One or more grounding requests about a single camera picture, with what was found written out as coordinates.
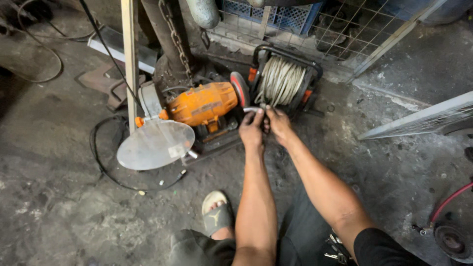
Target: coiled white cable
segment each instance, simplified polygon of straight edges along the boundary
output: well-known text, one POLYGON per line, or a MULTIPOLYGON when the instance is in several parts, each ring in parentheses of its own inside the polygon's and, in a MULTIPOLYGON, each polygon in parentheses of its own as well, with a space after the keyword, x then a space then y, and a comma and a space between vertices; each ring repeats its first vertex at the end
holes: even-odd
POLYGON ((281 57, 271 56, 261 74, 254 102, 270 106, 288 105, 299 90, 305 73, 306 68, 281 57))

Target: slide sandal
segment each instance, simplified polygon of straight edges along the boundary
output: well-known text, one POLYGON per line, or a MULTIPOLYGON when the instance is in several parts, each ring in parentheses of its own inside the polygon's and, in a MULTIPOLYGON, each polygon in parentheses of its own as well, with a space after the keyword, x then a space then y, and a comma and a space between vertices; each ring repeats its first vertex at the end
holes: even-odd
POLYGON ((233 212, 227 197, 219 190, 210 192, 202 203, 202 216, 205 225, 205 234, 211 236, 219 229, 233 225, 233 212), (211 211, 209 208, 216 202, 223 201, 220 207, 211 211))

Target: forearm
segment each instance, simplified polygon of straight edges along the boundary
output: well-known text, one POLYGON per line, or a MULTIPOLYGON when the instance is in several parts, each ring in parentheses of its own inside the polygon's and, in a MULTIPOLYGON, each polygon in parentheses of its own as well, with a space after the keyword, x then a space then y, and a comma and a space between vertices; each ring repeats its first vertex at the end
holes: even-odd
MULTIPOLYGON (((336 233, 343 230, 356 231, 360 229, 357 228, 359 226, 374 226, 355 192, 320 163, 295 133, 291 134, 288 143, 288 152, 312 204, 336 233)), ((352 235, 349 238, 345 240, 354 241, 352 235)))
POLYGON ((246 150, 243 192, 235 224, 236 262, 246 264, 249 261, 241 259, 249 257, 274 262, 277 226, 276 206, 263 151, 246 150))

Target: cable reel frame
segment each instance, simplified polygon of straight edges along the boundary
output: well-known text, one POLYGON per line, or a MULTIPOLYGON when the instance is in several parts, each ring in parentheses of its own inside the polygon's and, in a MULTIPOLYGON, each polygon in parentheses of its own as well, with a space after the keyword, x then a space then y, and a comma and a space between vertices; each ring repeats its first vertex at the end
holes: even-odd
POLYGON ((316 83, 322 77, 322 67, 316 62, 308 61, 294 53, 287 52, 280 48, 268 45, 260 45, 254 50, 253 63, 252 67, 250 68, 250 75, 248 77, 248 80, 251 82, 251 102, 254 102, 256 95, 258 94, 257 90, 259 82, 261 81, 261 74, 264 70, 266 63, 272 56, 272 53, 278 55, 287 62, 291 62, 298 66, 306 68, 306 73, 304 74, 302 83, 299 86, 298 91, 294 95, 292 101, 289 103, 289 105, 278 106, 278 108, 285 111, 289 115, 289 117, 294 117, 300 110, 305 107, 306 103, 308 103, 309 96, 314 92, 316 83), (259 56, 260 51, 265 51, 262 57, 259 56))

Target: red hose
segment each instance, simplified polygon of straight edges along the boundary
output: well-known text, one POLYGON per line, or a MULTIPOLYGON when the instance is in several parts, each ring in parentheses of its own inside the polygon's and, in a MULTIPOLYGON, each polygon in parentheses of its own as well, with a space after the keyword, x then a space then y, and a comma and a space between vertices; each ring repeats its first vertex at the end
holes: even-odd
POLYGON ((443 210, 443 208, 450 202, 452 201, 456 196, 460 195, 463 191, 471 188, 473 186, 473 182, 469 183, 469 184, 466 184, 465 186, 463 186, 462 188, 458 189, 457 191, 455 191, 452 195, 450 195, 450 197, 448 197, 444 202, 442 202, 442 204, 437 208, 437 210, 435 212, 433 212, 433 215, 431 216, 432 218, 430 219, 430 222, 433 222, 435 221, 440 212, 443 210))

